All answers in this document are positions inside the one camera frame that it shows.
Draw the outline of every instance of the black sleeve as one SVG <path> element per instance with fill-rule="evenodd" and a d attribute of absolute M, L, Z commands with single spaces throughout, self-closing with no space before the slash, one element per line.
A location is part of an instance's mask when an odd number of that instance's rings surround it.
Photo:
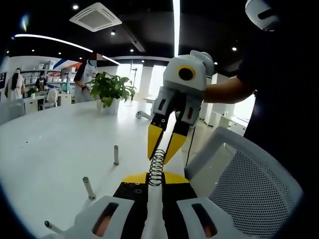
<path fill-rule="evenodd" d="M 75 77 L 74 77 L 74 81 L 81 81 L 81 78 L 82 78 L 82 76 L 83 76 L 83 74 L 84 74 L 85 66 L 86 66 L 86 64 L 83 63 L 83 64 L 79 67 L 78 72 L 76 73 L 76 75 L 75 75 Z"/>
<path fill-rule="evenodd" d="M 253 87 L 258 85 L 258 76 L 262 74 L 262 61 L 263 61 L 263 43 L 254 36 L 246 51 L 242 62 L 239 65 L 237 78 L 245 84 L 249 84 Z"/>
<path fill-rule="evenodd" d="M 35 82 L 35 86 L 37 87 L 37 88 L 39 88 L 39 82 L 40 82 L 40 80 L 39 80 L 39 78 L 36 80 L 36 82 Z"/>

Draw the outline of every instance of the metal spring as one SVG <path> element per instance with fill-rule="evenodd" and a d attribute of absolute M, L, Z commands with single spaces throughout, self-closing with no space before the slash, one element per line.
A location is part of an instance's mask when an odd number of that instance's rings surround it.
<path fill-rule="evenodd" d="M 165 151 L 157 149 L 153 158 L 151 159 L 150 173 L 149 173 L 149 185 L 159 186 L 162 179 L 161 174 L 163 172 Z"/>

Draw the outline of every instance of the ceiling air vent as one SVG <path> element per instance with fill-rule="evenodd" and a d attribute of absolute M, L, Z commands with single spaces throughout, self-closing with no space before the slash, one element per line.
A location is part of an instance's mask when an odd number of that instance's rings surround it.
<path fill-rule="evenodd" d="M 90 31 L 122 24 L 121 20 L 99 2 L 78 12 L 70 21 Z"/>

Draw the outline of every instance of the round table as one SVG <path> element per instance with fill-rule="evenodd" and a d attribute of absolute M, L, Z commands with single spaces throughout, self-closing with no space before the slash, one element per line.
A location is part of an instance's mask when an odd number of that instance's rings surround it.
<path fill-rule="evenodd" d="M 51 221 L 66 230 L 91 204 L 82 182 L 89 177 L 97 200 L 112 196 L 127 175 L 148 171 L 150 121 L 135 114 L 152 105 L 121 102 L 117 116 L 99 115 L 95 102 L 40 111 L 0 126 L 0 182 L 17 216 L 36 237 Z M 170 118 L 159 146 L 166 149 L 174 124 Z M 114 145 L 120 165 L 113 165 Z M 181 151 L 164 167 L 183 175 Z"/>

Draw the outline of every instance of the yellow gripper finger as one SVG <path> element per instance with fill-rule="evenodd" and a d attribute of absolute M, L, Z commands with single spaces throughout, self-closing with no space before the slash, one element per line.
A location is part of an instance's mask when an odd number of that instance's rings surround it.
<path fill-rule="evenodd" d="M 170 159 L 176 154 L 176 152 L 183 146 L 183 144 L 186 141 L 186 136 L 178 134 L 178 133 L 173 133 L 171 135 L 167 150 L 166 150 L 166 155 L 164 159 L 164 164 L 167 164 Z"/>
<path fill-rule="evenodd" d="M 148 135 L 148 158 L 151 159 L 153 152 L 157 149 L 161 137 L 163 134 L 163 129 L 155 125 L 150 124 L 149 135 Z"/>

